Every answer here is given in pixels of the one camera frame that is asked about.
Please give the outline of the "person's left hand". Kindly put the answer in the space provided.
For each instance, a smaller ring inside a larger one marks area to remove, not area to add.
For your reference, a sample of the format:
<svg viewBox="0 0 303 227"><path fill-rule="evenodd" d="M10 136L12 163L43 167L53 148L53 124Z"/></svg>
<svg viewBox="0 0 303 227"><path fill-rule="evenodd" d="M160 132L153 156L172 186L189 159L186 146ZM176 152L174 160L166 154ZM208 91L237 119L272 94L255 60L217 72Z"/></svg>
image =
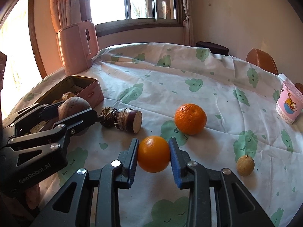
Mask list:
<svg viewBox="0 0 303 227"><path fill-rule="evenodd" d="M1 193L1 207L10 215L33 217L39 212L41 201L40 185L36 184L27 190L17 193L15 197L8 197Z"/></svg>

